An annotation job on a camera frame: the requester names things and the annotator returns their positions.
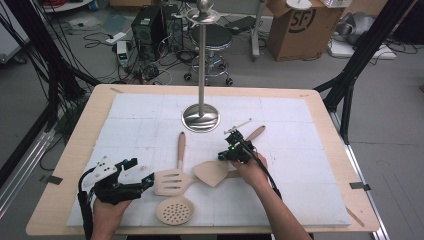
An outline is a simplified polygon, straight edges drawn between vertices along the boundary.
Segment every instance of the wooden utensil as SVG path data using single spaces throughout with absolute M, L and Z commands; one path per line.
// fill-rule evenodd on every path
M 193 217 L 194 204 L 184 195 L 170 197 L 159 203 L 156 216 L 168 225 L 180 225 Z
M 155 173 L 155 194 L 161 196 L 177 196 L 183 194 L 193 183 L 199 182 L 183 172 L 183 159 L 186 136 L 181 132 L 178 137 L 178 168 Z
M 246 140 L 252 141 L 265 130 L 265 126 L 258 127 Z M 228 161 L 207 161 L 193 167 L 194 174 L 204 183 L 211 187 L 218 185 L 224 178 L 228 178 L 229 174 L 235 173 L 228 172 Z

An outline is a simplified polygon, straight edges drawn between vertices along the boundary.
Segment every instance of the wooden table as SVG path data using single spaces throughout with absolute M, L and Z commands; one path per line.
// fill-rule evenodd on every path
M 77 194 L 78 180 L 90 158 L 96 139 L 118 93 L 197 95 L 197 87 L 99 85 L 94 89 L 53 175 L 63 178 L 60 185 L 48 184 L 26 231 L 29 235 L 83 235 L 82 227 L 66 226 Z M 348 227 L 307 227 L 308 232 L 375 232 L 377 217 L 362 189 L 349 183 L 360 182 L 343 143 L 314 90 L 207 87 L 206 95 L 258 96 L 304 99 L 310 109 L 327 159 L 339 185 L 352 224 Z M 117 234 L 217 234 L 268 233 L 270 227 L 121 227 Z

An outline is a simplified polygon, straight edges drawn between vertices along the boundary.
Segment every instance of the wooden spatula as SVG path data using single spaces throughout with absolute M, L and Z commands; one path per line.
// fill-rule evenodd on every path
M 265 126 L 258 127 L 246 140 L 252 141 L 265 130 Z M 218 185 L 224 178 L 237 177 L 236 173 L 228 172 L 227 161 L 207 161 L 193 167 L 196 177 L 211 187 Z
M 177 196 L 183 194 L 193 183 L 199 182 L 183 172 L 183 159 L 186 136 L 181 132 L 178 137 L 178 168 L 155 173 L 155 194 L 161 196 Z

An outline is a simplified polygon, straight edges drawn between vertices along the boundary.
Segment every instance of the slotted spatula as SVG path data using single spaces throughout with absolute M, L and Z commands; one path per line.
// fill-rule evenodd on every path
M 200 181 L 183 172 L 183 159 L 186 136 L 181 132 L 178 137 L 178 168 L 155 173 L 155 194 L 177 196 L 183 194 L 193 183 Z

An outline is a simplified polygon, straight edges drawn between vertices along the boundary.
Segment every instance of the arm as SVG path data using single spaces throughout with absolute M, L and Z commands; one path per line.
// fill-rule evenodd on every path
M 120 202 L 116 205 L 103 203 L 98 198 L 94 201 L 93 235 L 91 240 L 110 240 L 121 223 L 125 209 L 131 201 Z
M 267 166 L 266 159 L 261 154 L 258 154 L 258 157 Z M 231 163 L 258 195 L 276 240 L 310 240 L 302 225 L 300 225 L 286 204 L 275 194 L 268 183 L 266 174 L 254 159 L 251 159 L 247 164 L 241 164 L 236 161 L 231 161 Z

